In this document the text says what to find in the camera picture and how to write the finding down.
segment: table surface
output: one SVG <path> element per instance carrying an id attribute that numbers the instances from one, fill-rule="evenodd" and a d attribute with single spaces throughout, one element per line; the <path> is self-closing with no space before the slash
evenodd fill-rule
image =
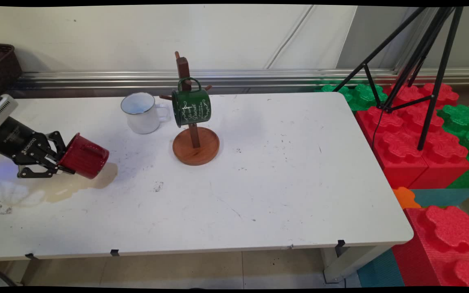
<path id="1" fill-rule="evenodd" d="M 35 131 L 110 151 L 93 180 L 18 179 L 0 155 L 0 260 L 405 243 L 413 231 L 339 93 L 211 96 L 218 155 L 173 154 L 174 117 L 133 133 L 122 98 L 18 100 Z M 170 104 L 156 98 L 157 103 Z"/>

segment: mug handle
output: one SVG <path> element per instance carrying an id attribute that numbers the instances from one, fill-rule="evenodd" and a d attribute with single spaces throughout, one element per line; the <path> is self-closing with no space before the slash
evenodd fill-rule
<path id="1" fill-rule="evenodd" d="M 162 117 L 158 117 L 160 122 L 167 121 L 169 118 L 169 105 L 168 104 L 155 104 L 155 108 L 165 108 L 166 109 L 166 115 L 163 115 Z"/>
<path id="2" fill-rule="evenodd" d="M 198 92 L 202 89 L 202 86 L 200 85 L 200 82 L 198 80 L 196 80 L 195 78 L 192 78 L 192 77 L 184 77 L 184 78 L 182 78 L 178 81 L 178 86 L 177 87 L 178 87 L 179 92 L 182 91 L 182 82 L 185 81 L 185 80 L 194 80 L 199 85 L 199 88 L 197 90 L 190 91 L 190 93 Z"/>

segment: spilled liquid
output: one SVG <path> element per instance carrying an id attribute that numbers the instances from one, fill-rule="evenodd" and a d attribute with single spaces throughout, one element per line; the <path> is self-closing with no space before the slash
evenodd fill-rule
<path id="1" fill-rule="evenodd" d="M 110 185 L 118 174 L 117 164 L 106 163 L 94 179 L 74 174 L 56 174 L 52 178 L 16 178 L 17 168 L 10 161 L 0 169 L 0 206 L 31 208 L 42 202 L 60 202 L 71 198 L 78 191 Z"/>

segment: white enamel mug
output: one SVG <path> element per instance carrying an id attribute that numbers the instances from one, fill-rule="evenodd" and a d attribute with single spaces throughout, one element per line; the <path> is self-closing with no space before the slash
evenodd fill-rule
<path id="1" fill-rule="evenodd" d="M 159 115 L 159 108 L 164 108 L 165 115 Z M 160 122 L 168 120 L 169 105 L 155 104 L 155 98 L 148 93 L 133 93 L 121 102 L 121 109 L 126 113 L 128 126 L 140 135 L 157 130 Z"/>

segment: tile floor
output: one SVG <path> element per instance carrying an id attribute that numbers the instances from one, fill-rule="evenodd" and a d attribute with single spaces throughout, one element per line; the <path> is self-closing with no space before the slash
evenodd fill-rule
<path id="1" fill-rule="evenodd" d="M 189 289 L 344 288 L 326 284 L 319 249 L 31 261 L 25 286 Z M 361 287 L 357 274 L 347 287 Z"/>

